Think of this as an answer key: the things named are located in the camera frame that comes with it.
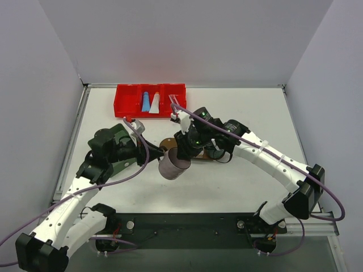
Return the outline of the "dark green enamel mug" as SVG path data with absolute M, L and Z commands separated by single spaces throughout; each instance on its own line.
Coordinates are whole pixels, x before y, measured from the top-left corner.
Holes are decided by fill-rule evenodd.
M 226 151 L 221 149 L 221 150 L 216 150 L 215 148 L 206 148 L 206 153 L 207 155 L 214 160 L 219 160 L 221 158 L 223 158 L 225 156 Z

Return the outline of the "translucent purple cup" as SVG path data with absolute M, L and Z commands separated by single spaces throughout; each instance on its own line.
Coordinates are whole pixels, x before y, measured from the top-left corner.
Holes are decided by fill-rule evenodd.
M 190 160 L 178 159 L 178 148 L 173 147 L 165 152 L 160 160 L 158 171 L 167 180 L 175 180 L 191 166 Z

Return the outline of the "blue toothpaste tube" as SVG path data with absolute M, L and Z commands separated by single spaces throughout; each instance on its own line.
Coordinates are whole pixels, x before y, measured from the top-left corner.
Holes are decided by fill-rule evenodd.
M 149 112 L 150 111 L 150 97 L 149 93 L 145 91 L 142 94 L 142 108 L 141 112 Z

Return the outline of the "white toothpaste tube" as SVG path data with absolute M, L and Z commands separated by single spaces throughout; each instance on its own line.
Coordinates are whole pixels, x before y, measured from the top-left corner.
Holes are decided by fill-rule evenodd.
M 151 102 L 150 114 L 159 114 L 159 103 L 160 103 L 160 93 L 156 92 L 153 96 L 153 100 Z

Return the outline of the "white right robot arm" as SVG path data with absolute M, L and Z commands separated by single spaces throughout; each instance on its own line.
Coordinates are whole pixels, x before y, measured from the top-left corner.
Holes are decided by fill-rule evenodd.
M 256 214 L 266 224 L 273 225 L 287 217 L 310 217 L 323 193 L 323 167 L 311 167 L 280 153 L 237 120 L 222 122 L 205 107 L 192 114 L 178 109 L 171 119 L 180 125 L 174 135 L 178 159 L 191 160 L 203 150 L 214 159 L 229 153 L 230 157 L 243 158 L 259 167 L 287 190 L 287 195 L 278 201 L 264 202 L 259 207 Z

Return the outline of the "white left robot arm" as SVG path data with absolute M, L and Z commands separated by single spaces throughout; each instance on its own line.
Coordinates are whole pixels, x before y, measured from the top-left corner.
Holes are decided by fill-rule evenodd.
M 77 171 L 66 194 L 56 203 L 29 235 L 21 234 L 16 242 L 18 265 L 25 271 L 65 271 L 71 256 L 93 235 L 110 233 L 116 228 L 115 209 L 99 205 L 80 222 L 75 220 L 87 203 L 113 176 L 114 165 L 135 160 L 139 166 L 159 159 L 164 151 L 146 141 L 139 127 L 128 133 L 117 124 L 98 130 L 89 140 L 90 151 Z

